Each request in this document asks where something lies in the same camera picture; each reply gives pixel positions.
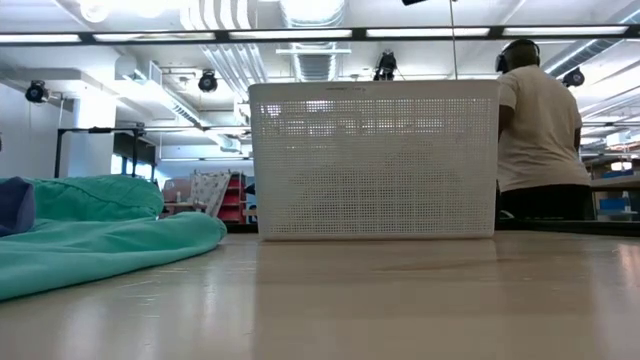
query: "white plastic basket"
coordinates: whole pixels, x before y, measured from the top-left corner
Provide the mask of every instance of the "white plastic basket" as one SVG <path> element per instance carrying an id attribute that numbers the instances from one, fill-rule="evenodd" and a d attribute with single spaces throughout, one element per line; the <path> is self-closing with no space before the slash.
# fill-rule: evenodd
<path id="1" fill-rule="evenodd" d="M 265 240 L 489 237 L 495 81 L 252 86 Z"/>

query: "track light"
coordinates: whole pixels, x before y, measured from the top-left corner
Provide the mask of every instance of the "track light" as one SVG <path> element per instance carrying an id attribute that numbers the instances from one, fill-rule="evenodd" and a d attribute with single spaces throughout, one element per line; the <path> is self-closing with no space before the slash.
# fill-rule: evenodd
<path id="1" fill-rule="evenodd" d="M 198 81 L 198 88 L 202 92 L 216 91 L 218 88 L 218 80 L 216 80 L 216 72 L 214 70 L 204 70 L 202 77 Z"/>
<path id="2" fill-rule="evenodd" d="M 580 68 L 577 67 L 571 71 L 569 71 L 563 78 L 562 83 L 566 87 L 575 86 L 578 87 L 584 84 L 584 74 L 580 71 Z"/>
<path id="3" fill-rule="evenodd" d="M 31 86 L 29 86 L 27 92 L 24 94 L 27 101 L 36 104 L 44 104 L 49 101 L 51 92 L 44 85 L 44 81 L 42 80 L 31 81 Z"/>

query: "shelving unit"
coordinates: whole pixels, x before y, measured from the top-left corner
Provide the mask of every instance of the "shelving unit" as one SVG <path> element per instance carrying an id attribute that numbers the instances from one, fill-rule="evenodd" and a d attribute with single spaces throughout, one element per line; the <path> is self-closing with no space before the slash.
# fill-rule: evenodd
<path id="1" fill-rule="evenodd" d="M 218 211 L 218 218 L 227 224 L 245 224 L 243 214 L 247 195 L 244 192 L 246 187 L 246 176 L 241 172 L 231 173 L 231 179 Z"/>

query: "wooden table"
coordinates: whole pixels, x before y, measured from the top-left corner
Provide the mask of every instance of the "wooden table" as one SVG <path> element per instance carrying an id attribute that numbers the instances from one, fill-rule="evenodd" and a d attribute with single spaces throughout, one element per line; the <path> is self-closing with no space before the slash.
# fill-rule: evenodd
<path id="1" fill-rule="evenodd" d="M 591 180 L 592 191 L 640 190 L 640 175 Z"/>
<path id="2" fill-rule="evenodd" d="M 164 203 L 164 207 L 169 211 L 165 213 L 165 216 L 175 215 L 183 211 L 200 211 L 205 212 L 207 205 L 204 204 L 192 204 L 192 203 Z"/>
<path id="3" fill-rule="evenodd" d="M 635 360 L 640 243 L 261 243 L 0 304 L 2 359 Z"/>

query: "table surface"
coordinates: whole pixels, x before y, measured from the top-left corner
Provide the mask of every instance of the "table surface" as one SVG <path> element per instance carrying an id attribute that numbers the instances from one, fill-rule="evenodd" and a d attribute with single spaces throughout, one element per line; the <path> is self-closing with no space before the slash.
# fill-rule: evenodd
<path id="1" fill-rule="evenodd" d="M 0 304 L 13 359 L 637 360 L 640 242 L 260 243 Z"/>
<path id="2" fill-rule="evenodd" d="M 637 190 L 640 189 L 640 175 L 618 176 L 606 179 L 591 180 L 591 187 L 594 190 L 604 188 L 605 190 Z"/>

